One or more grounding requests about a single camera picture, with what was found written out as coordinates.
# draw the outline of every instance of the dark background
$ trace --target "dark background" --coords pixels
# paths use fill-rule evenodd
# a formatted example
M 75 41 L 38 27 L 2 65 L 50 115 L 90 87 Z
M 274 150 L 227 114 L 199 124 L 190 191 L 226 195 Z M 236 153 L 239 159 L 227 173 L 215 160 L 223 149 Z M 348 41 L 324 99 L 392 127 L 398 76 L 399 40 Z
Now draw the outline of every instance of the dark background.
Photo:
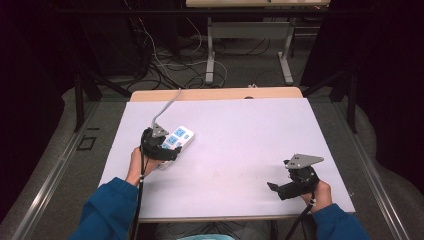
M 98 1 L 83 3 L 88 8 L 98 6 Z M 121 7 L 116 3 L 109 1 L 104 6 Z M 180 1 L 161 3 L 176 8 L 183 5 Z M 333 0 L 330 8 L 363 8 L 372 3 Z M 77 1 L 56 4 L 64 8 L 81 6 Z M 424 7 L 418 0 L 390 0 L 384 4 L 389 7 L 378 19 L 378 32 L 374 41 L 370 41 L 360 68 L 358 104 L 375 128 L 377 160 L 424 193 L 421 174 L 424 170 L 421 159 L 424 24 L 420 19 Z M 78 69 L 73 60 L 83 59 L 90 69 L 106 76 L 133 75 L 138 71 L 110 47 L 113 41 L 127 51 L 131 62 L 140 61 L 140 56 L 134 54 L 136 46 L 125 20 L 111 24 L 106 19 L 86 22 L 57 19 L 44 6 L 41 0 L 0 3 L 0 72 L 4 96 L 1 112 L 6 116 L 6 134 L 2 135 L 1 144 L 1 220 L 27 183 L 56 129 L 64 107 L 61 95 L 73 87 Z M 161 24 L 170 30 L 166 34 L 153 32 L 164 45 L 178 52 L 176 36 L 191 32 L 186 32 L 188 28 L 178 19 L 163 21 Z M 63 32 L 57 30 L 62 24 L 72 36 L 75 48 L 64 44 Z M 367 26 L 369 19 L 325 19 L 301 84 L 314 85 L 343 68 L 355 56 Z

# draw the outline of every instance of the blue jacket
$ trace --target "blue jacket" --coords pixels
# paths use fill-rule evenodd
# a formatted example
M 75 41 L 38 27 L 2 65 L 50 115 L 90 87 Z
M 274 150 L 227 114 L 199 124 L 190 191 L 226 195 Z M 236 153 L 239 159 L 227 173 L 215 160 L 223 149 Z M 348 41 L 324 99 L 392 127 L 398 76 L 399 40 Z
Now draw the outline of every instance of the blue jacket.
M 100 186 L 85 203 L 72 239 L 127 239 L 137 207 L 138 189 L 119 178 Z M 318 239 L 369 239 L 358 219 L 332 204 L 312 214 Z

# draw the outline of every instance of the human hand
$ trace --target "human hand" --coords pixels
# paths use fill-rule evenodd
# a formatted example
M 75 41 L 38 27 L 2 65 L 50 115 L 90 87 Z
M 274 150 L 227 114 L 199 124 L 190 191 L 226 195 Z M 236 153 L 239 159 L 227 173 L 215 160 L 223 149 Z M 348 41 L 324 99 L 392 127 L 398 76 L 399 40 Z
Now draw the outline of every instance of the human hand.
M 161 162 L 162 161 L 148 159 L 146 156 L 144 156 L 144 164 L 145 164 L 144 176 L 146 177 L 147 175 L 149 175 L 156 168 L 156 166 L 160 164 Z M 125 178 L 125 181 L 127 181 L 128 183 L 134 186 L 138 186 L 138 183 L 140 182 L 140 176 L 141 176 L 141 151 L 139 147 L 136 147 L 131 153 L 130 167 L 128 169 L 128 174 L 127 174 L 127 177 Z
M 312 197 L 312 193 L 307 193 L 301 195 L 306 204 L 309 204 L 309 201 Z M 331 197 L 331 187 L 328 183 L 324 181 L 319 181 L 315 189 L 315 199 L 316 205 L 312 207 L 311 213 L 317 212 L 327 206 L 333 204 Z

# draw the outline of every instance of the gray floor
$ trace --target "gray floor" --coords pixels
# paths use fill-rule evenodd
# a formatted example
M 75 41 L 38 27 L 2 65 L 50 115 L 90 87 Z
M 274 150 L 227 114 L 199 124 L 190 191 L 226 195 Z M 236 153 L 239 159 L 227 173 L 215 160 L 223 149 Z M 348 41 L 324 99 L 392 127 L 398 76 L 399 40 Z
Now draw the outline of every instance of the gray floor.
M 247 53 L 260 41 L 222 41 L 217 48 L 225 46 L 226 53 Z M 296 41 L 294 57 L 289 58 L 295 85 L 299 84 L 312 44 L 311 38 Z M 255 51 L 261 52 L 265 46 L 266 42 Z M 279 42 L 272 41 L 269 49 L 261 55 L 217 54 L 216 60 L 226 70 L 217 65 L 216 71 L 223 76 L 227 71 L 225 87 L 247 87 L 252 83 L 258 87 L 284 86 L 276 55 L 281 47 Z M 205 65 L 193 67 L 202 72 Z M 181 84 L 196 75 L 192 70 L 175 72 L 168 69 L 168 73 Z M 130 90 L 148 87 L 145 83 L 136 84 Z M 73 90 L 63 95 L 66 106 L 59 126 L 30 181 L 2 222 L 1 239 L 12 239 L 14 235 L 15 239 L 22 239 L 20 236 L 27 236 L 27 239 L 65 239 L 75 229 L 83 202 L 97 187 L 125 101 L 128 100 L 110 89 L 101 89 L 105 97 L 100 103 L 87 101 L 89 121 L 77 134 L 73 132 L 76 121 Z M 343 119 L 345 101 L 331 103 L 328 92 L 329 89 L 324 88 L 309 99 L 342 178 L 353 193 L 355 215 L 373 239 L 422 239 L 423 196 L 409 182 L 375 161 L 376 139 L 366 114 L 357 109 L 358 134 L 352 135 Z M 87 137 L 96 138 L 92 151 L 78 150 L 78 144 Z M 43 185 L 52 176 L 57 177 L 56 184 Z M 44 188 L 54 194 L 47 198 L 47 202 L 36 202 L 37 197 L 43 197 L 37 194 Z M 39 214 L 28 214 L 34 206 L 41 206 L 37 208 Z M 279 239 L 283 239 L 291 223 L 292 220 L 279 222 Z M 293 239 L 302 239 L 299 231 Z

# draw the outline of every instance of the gray carpet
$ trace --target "gray carpet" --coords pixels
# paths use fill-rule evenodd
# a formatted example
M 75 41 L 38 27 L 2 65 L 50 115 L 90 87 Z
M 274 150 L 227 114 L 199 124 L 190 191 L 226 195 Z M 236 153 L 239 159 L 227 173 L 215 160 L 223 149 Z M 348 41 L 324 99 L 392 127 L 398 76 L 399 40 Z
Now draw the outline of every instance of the gray carpet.
M 225 46 L 223 53 L 248 53 L 260 41 L 245 39 L 222 41 L 219 42 L 222 45 L 217 45 L 217 48 L 221 46 L 221 49 L 217 50 L 223 51 Z M 265 49 L 266 42 L 263 44 L 265 45 L 261 45 L 255 50 L 257 53 L 261 52 L 261 49 Z M 289 58 L 289 65 L 296 84 L 299 83 L 312 44 L 313 39 L 298 39 L 295 45 L 294 58 Z M 281 50 L 281 43 L 272 41 L 268 50 L 260 55 L 252 55 L 251 53 L 249 56 L 218 54 L 216 60 L 222 62 L 227 69 L 228 77 L 225 81 L 225 87 L 247 87 L 252 83 L 259 87 L 284 86 L 276 56 L 276 51 L 279 50 Z M 195 65 L 193 68 L 199 72 L 204 72 L 205 65 Z M 216 65 L 216 71 L 223 76 L 225 75 L 224 68 L 219 64 Z M 196 73 L 191 69 L 178 72 L 168 70 L 168 73 L 183 85 L 196 76 Z M 148 78 L 150 77 L 154 78 L 155 76 L 152 74 L 148 76 Z M 218 74 L 216 74 L 216 80 L 217 82 L 214 84 L 219 84 L 220 76 Z M 154 84 L 139 83 L 132 85 L 129 89 L 131 91 L 148 89 L 152 85 Z M 30 239 L 66 239 L 78 224 L 83 203 L 99 183 L 124 110 L 125 101 L 128 100 L 120 98 L 108 88 L 102 87 L 101 90 L 105 97 L 102 102 L 91 105 L 95 109 L 93 117 L 80 132 L 75 150 L 70 153 L 71 160 L 66 166 L 66 171 L 43 214 L 39 219 L 36 219 L 34 229 L 32 232 L 30 231 Z M 376 198 L 364 175 L 358 152 L 353 146 L 349 132 L 346 131 L 345 122 L 337 113 L 338 105 L 345 108 L 345 103 L 330 103 L 326 97 L 327 94 L 328 89 L 323 89 L 311 96 L 310 102 L 341 176 L 348 189 L 354 193 L 352 201 L 357 211 L 355 215 L 373 239 L 393 239 L 392 232 L 381 211 L 380 203 L 377 201 L 378 198 Z M 65 149 L 69 147 L 69 142 L 74 137 L 75 105 L 72 90 L 64 94 L 63 98 L 66 106 L 59 127 L 30 181 L 2 222 L 0 226 L 1 239 L 12 238 L 50 171 L 58 161 L 61 161 Z M 357 128 L 359 131 L 357 136 L 360 138 L 370 160 L 377 168 L 380 175 L 379 179 L 381 179 L 384 189 L 390 196 L 393 207 L 397 210 L 396 212 L 407 228 L 411 239 L 422 239 L 424 236 L 424 230 L 421 228 L 421 226 L 424 226 L 422 217 L 424 216 L 423 196 L 409 182 L 382 168 L 375 161 L 376 140 L 374 131 L 366 115 L 360 109 L 357 112 Z M 278 222 L 279 239 L 284 239 L 292 222 L 292 219 Z M 299 227 L 293 239 L 303 239 L 300 230 Z

